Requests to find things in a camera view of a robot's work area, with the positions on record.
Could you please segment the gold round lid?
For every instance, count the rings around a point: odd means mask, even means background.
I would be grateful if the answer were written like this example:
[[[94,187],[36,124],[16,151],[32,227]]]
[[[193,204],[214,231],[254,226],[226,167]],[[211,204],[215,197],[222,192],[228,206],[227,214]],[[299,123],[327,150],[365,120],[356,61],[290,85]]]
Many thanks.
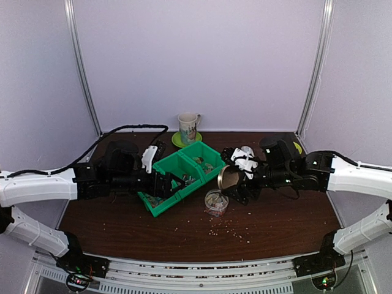
[[[243,173],[238,167],[226,165],[217,176],[217,185],[220,190],[226,190],[236,186],[243,177]]]

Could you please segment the green candy bin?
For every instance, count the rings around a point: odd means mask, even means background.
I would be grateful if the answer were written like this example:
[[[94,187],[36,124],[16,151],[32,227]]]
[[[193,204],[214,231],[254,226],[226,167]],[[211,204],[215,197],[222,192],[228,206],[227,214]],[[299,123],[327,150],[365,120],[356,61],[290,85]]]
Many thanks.
[[[220,170],[225,166],[221,154],[202,141],[196,141],[182,148],[179,152],[196,164],[197,170],[201,172],[206,183],[217,177]]]
[[[149,211],[153,217],[161,215],[180,201],[180,198],[176,195],[166,199],[153,197],[143,192],[138,192],[137,195],[144,203],[146,210]]]
[[[179,151],[156,162],[153,167],[163,174],[170,172],[185,181],[185,187],[176,193],[179,199],[186,198],[206,183],[197,164]]]

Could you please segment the clear plastic round container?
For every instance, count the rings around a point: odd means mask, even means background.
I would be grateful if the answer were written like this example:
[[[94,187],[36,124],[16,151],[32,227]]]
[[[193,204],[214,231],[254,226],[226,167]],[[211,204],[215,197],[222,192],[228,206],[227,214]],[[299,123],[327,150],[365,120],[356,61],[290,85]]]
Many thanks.
[[[229,198],[219,189],[213,189],[205,195],[205,212],[213,217],[221,217],[225,214],[229,204]]]

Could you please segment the silver metal scoop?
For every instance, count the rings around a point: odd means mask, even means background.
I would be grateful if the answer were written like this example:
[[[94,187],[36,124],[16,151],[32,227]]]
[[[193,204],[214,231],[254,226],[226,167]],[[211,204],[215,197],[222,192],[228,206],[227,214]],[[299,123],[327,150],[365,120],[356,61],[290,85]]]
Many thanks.
[[[245,152],[247,155],[254,157],[254,150],[250,146],[242,146],[241,150]]]

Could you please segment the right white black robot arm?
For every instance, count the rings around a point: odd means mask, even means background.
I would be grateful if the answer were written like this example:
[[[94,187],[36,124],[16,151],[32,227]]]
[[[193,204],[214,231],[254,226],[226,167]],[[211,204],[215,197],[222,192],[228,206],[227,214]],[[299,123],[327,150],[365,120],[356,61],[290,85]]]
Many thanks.
[[[338,256],[391,232],[391,167],[364,164],[337,151],[300,154],[295,144],[282,136],[264,138],[259,143],[265,159],[244,148],[224,148],[226,166],[218,176],[219,189],[228,197],[247,204],[262,189],[291,187],[295,192],[357,192],[384,198],[372,214],[357,223],[324,236],[314,257],[318,270],[327,270]]]

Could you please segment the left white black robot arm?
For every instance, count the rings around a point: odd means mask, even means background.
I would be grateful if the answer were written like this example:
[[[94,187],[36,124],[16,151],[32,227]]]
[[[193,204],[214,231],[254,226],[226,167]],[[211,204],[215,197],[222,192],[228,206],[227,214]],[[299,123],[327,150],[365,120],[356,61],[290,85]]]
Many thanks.
[[[184,188],[185,182],[170,173],[155,171],[165,145],[148,146],[143,154],[130,141],[112,141],[95,163],[71,164],[59,170],[25,170],[1,173],[1,233],[12,235],[53,254],[75,272],[88,267],[75,235],[52,229],[27,216],[17,204],[42,200],[89,200],[112,192],[144,192],[167,199]]]

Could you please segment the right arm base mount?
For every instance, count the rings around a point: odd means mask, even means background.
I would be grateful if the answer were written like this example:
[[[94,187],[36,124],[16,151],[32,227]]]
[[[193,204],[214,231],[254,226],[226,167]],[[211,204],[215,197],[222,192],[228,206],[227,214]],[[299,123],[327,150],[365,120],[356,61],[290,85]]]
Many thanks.
[[[343,255],[323,255],[321,253],[304,255],[292,260],[293,268],[297,277],[314,275],[326,271],[332,271],[345,265]]]

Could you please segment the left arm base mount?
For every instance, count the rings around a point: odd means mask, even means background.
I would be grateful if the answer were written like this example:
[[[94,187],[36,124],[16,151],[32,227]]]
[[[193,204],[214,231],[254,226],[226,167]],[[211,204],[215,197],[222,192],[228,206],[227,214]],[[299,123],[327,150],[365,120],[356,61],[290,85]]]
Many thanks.
[[[65,272],[85,278],[105,278],[110,265],[107,258],[95,257],[84,253],[68,252],[62,257],[55,257],[56,265]]]

